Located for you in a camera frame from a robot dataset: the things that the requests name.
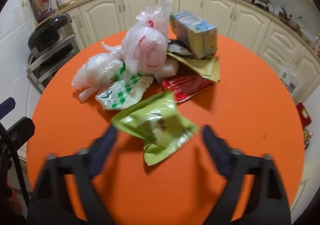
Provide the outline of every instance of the orange tabletop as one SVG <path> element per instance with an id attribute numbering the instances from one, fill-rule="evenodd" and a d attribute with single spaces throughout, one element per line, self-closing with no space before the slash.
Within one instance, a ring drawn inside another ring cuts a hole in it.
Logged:
<path id="1" fill-rule="evenodd" d="M 118 45 L 125 34 L 115 34 L 104 42 Z M 169 37 L 175 37 L 171 31 Z M 102 52 L 100 41 L 81 51 L 43 92 L 33 114 L 35 135 L 27 145 L 32 187 L 48 154 L 71 155 L 90 146 L 117 113 L 103 111 L 94 97 L 82 104 L 80 92 L 71 86 L 77 70 L 89 57 Z M 304 160 L 302 127 L 294 102 L 271 68 L 244 46 L 219 35 L 218 56 L 220 83 L 180 103 L 178 110 L 199 128 L 212 126 L 218 136 L 245 154 L 272 154 L 292 204 Z M 154 81 L 143 99 L 160 91 Z M 85 219 L 73 176 L 67 176 L 67 183 L 76 214 Z M 143 141 L 118 132 L 103 173 L 93 184 L 116 224 L 195 225 L 205 221 L 226 181 L 218 175 L 201 132 L 151 167 L 143 159 Z M 243 214 L 250 186 L 248 177 L 234 219 Z"/>

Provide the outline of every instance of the green checkered wrapper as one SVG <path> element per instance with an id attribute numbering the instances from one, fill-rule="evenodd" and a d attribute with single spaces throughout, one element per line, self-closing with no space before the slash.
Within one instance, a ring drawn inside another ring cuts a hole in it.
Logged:
<path id="1" fill-rule="evenodd" d="M 139 79 L 141 79 L 143 75 L 140 73 L 137 73 L 135 75 L 132 75 L 132 77 L 129 79 L 129 81 L 126 83 L 126 85 L 120 89 L 117 97 L 115 98 L 114 102 L 110 106 L 110 109 L 112 110 L 119 110 L 120 107 L 124 104 L 126 97 L 133 89 L 134 85 L 138 83 Z"/>

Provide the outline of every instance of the kitchen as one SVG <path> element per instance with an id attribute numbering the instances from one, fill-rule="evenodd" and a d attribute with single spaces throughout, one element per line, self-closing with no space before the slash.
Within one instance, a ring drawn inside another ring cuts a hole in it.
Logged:
<path id="1" fill-rule="evenodd" d="M 104 37 L 129 29 L 135 24 L 134 18 L 136 13 L 146 6 L 154 5 L 159 0 L 124 0 L 124 2 L 123 0 L 103 0 L 103 2 L 101 2 L 101 0 L 71 0 L 71 2 L 72 1 L 75 3 L 70 4 L 70 6 L 63 11 L 69 12 L 72 18 L 77 45 L 79 49 L 82 50 Z M 320 15 L 310 0 L 271 1 L 275 5 L 276 14 L 281 11 L 281 7 L 284 7 L 288 10 L 288 13 L 293 14 L 294 17 L 301 16 L 302 18 L 298 19 L 297 22 L 307 27 L 307 29 L 302 31 L 311 42 L 314 43 L 316 36 L 320 33 Z M 56 6 L 56 1 L 52 0 L 52 8 L 56 8 Z M 246 31 L 246 29 L 240 28 L 239 31 L 236 31 L 234 21 L 238 22 L 238 20 L 250 16 L 253 23 L 251 27 L 254 29 L 250 34 L 255 34 L 256 32 L 259 34 L 256 35 L 255 38 L 245 41 L 243 45 L 247 45 L 250 50 L 267 61 L 277 73 L 280 71 L 280 68 L 277 67 L 283 61 L 291 62 L 292 64 L 295 62 L 300 63 L 303 56 L 306 62 L 305 67 L 307 67 L 308 72 L 316 76 L 316 78 L 312 78 L 312 80 L 309 81 L 308 87 L 306 87 L 305 90 L 306 93 L 303 94 L 301 100 L 305 101 L 311 117 L 318 115 L 318 113 L 314 111 L 316 109 L 313 106 L 316 95 L 313 95 L 312 92 L 314 90 L 315 92 L 317 91 L 316 87 L 320 80 L 317 77 L 320 75 L 319 65 L 316 64 L 319 63 L 319 60 L 309 52 L 308 44 L 292 33 L 291 29 L 283 25 L 279 19 L 270 18 L 264 11 L 260 12 L 255 7 L 250 8 L 250 6 L 237 0 L 175 0 L 173 7 L 175 10 L 190 9 L 191 12 L 202 16 L 208 21 L 210 18 L 214 18 L 216 22 L 212 23 L 221 23 L 218 29 L 222 30 L 221 33 L 223 33 L 223 35 L 235 38 L 235 40 L 240 43 L 245 39 L 245 36 L 243 36 L 241 32 Z M 221 9 L 221 11 L 219 10 L 219 14 L 224 14 L 224 17 L 219 16 L 222 18 L 221 22 L 217 20 L 219 18 L 210 15 L 211 10 L 219 8 Z M 228 23 L 223 19 L 225 17 L 230 18 L 227 20 Z M 105 25 L 107 24 L 115 25 L 115 27 L 106 29 Z M 280 31 L 287 36 L 285 37 L 287 39 L 284 43 L 278 43 L 277 45 L 270 40 L 272 39 L 272 32 L 268 31 L 271 31 L 269 27 L 271 24 L 275 29 L 274 32 Z M 31 84 L 27 76 L 30 57 L 30 49 L 27 42 L 34 29 L 35 18 L 30 8 L 29 0 L 9 0 L 0 13 L 0 81 L 2 86 L 6 87 L 4 89 L 8 90 L 8 93 L 3 94 L 1 99 L 4 100 L 5 97 L 9 96 L 17 97 L 17 107 L 15 111 L 12 112 L 13 114 L 10 115 L 12 119 L 4 119 L 6 127 L 10 127 L 16 119 L 24 115 L 31 117 L 41 95 L 41 92 Z M 258 42 L 253 42 L 252 39 L 258 39 Z M 265 50 L 273 49 L 273 56 L 268 56 L 268 53 L 264 53 L 263 50 L 261 50 L 262 45 L 265 46 Z M 304 53 L 300 56 L 299 52 L 302 47 L 306 47 L 307 50 L 304 50 Z M 6 61 L 13 60 L 15 61 L 15 66 L 6 63 Z M 313 118 L 313 121 L 313 125 L 316 127 L 316 117 Z M 313 156 L 308 157 L 308 154 L 308 151 L 306 151 L 306 158 L 311 162 Z"/>

